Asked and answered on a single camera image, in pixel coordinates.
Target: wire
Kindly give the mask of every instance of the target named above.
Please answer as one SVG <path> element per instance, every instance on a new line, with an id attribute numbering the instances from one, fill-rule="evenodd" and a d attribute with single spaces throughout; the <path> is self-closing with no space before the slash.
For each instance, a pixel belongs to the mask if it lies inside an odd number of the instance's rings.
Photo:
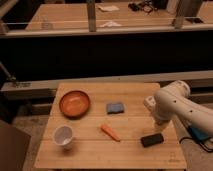
<path id="1" fill-rule="evenodd" d="M 204 142 L 196 142 L 193 138 L 191 137 L 183 137 L 179 140 L 179 143 L 181 144 L 183 140 L 192 140 L 194 141 L 196 144 L 198 144 L 204 151 L 206 151 L 207 153 L 213 153 L 213 149 L 209 148 Z"/>
<path id="2" fill-rule="evenodd" d="M 192 141 L 194 141 L 193 138 L 191 138 L 191 137 L 183 137 L 183 138 L 181 138 L 179 140 L 179 143 L 181 144 L 183 140 L 192 140 Z"/>

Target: wooden tabletop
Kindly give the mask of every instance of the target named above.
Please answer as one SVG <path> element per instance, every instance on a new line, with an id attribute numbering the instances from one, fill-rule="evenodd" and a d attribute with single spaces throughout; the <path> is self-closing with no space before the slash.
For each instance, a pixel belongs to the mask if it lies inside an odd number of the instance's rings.
<path id="1" fill-rule="evenodd" d="M 185 169 L 186 161 L 178 143 L 173 123 L 154 124 L 143 100 L 159 89 L 155 83 L 61 83 L 35 161 L 36 168 L 61 169 Z M 81 90 L 91 99 L 88 113 L 70 120 L 59 110 L 61 97 L 71 90 Z M 122 102 L 125 113 L 107 115 L 106 104 Z M 121 138 L 112 140 L 100 129 L 108 124 Z M 60 125 L 74 129 L 72 149 L 63 151 L 52 141 Z M 142 136 L 162 132 L 164 143 L 144 148 Z"/>
<path id="2" fill-rule="evenodd" d="M 129 26 L 161 26 L 171 25 L 174 15 L 165 10 L 147 14 L 143 11 L 133 12 L 128 8 L 129 2 L 96 3 L 97 27 L 108 21 L 115 21 L 123 27 Z M 115 5 L 118 11 L 102 12 L 98 6 Z M 88 28 L 86 4 L 42 4 L 27 30 L 41 29 L 41 23 L 46 20 L 53 24 L 54 29 Z"/>

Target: paper cup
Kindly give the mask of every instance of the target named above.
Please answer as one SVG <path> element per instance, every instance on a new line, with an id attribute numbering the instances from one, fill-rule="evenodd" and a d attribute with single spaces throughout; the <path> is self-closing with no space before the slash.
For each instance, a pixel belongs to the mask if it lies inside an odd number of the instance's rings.
<path id="1" fill-rule="evenodd" d="M 73 129 L 69 126 L 60 126 L 53 133 L 53 141 L 56 145 L 70 149 L 73 140 Z"/>

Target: orange bowl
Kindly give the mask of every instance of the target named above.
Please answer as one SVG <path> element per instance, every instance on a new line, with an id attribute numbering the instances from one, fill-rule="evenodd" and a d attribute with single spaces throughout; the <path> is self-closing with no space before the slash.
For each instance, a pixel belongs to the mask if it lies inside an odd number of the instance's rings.
<path id="1" fill-rule="evenodd" d="M 83 91 L 70 91 L 60 100 L 59 108 L 68 117 L 80 117 L 85 114 L 90 106 L 89 96 Z"/>

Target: floor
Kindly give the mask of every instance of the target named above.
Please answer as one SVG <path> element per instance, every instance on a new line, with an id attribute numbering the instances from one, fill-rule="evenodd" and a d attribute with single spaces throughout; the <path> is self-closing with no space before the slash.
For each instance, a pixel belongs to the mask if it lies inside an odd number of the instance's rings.
<path id="1" fill-rule="evenodd" d="M 34 168 L 35 157 L 39 148 L 48 115 L 18 116 L 13 121 L 13 126 L 31 135 L 30 146 L 26 155 L 23 171 L 52 171 L 40 170 Z M 173 119 L 178 138 L 188 136 L 185 128 L 177 117 Z M 197 144 L 191 140 L 184 140 L 181 143 L 186 161 L 188 163 L 187 171 L 212 171 L 213 153 L 203 151 Z"/>

